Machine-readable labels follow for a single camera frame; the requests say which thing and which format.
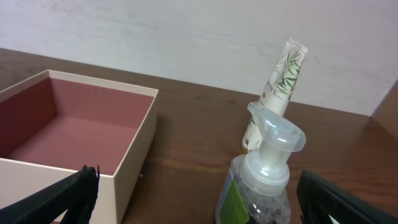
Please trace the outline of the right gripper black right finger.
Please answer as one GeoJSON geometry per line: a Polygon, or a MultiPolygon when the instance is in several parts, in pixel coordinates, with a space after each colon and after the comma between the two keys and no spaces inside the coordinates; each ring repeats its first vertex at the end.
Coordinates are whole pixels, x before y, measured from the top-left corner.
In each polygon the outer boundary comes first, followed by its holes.
{"type": "Polygon", "coordinates": [[[309,170],[297,185],[303,224],[397,224],[394,217],[309,170]]]}

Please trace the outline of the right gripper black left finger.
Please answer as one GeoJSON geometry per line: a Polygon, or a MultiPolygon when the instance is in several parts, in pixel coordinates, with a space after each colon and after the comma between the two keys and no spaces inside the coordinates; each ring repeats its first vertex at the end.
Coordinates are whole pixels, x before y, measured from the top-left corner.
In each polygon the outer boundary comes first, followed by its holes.
{"type": "Polygon", "coordinates": [[[1,223],[89,224],[98,198],[100,169],[83,166],[78,172],[1,209],[1,223]]]}

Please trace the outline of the clear foam soap pump bottle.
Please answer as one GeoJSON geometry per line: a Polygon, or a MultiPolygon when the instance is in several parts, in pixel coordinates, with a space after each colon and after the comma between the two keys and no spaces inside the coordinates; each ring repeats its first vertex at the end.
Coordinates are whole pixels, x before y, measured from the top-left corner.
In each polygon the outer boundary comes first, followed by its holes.
{"type": "Polygon", "coordinates": [[[217,224],[288,223],[287,160],[306,143],[304,132],[259,102],[248,104],[262,136],[259,148],[231,160],[215,209],[217,224]]]}

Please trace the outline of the white lotion tube leaf print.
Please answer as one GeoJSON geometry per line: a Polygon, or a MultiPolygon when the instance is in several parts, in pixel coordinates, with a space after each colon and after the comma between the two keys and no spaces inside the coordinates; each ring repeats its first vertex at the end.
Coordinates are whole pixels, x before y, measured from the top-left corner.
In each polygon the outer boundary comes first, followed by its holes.
{"type": "MultiPolygon", "coordinates": [[[[260,95],[261,105],[283,116],[290,102],[308,48],[290,38],[260,95]]],[[[257,149],[262,137],[253,118],[246,128],[239,152],[246,154],[257,149]]]]}

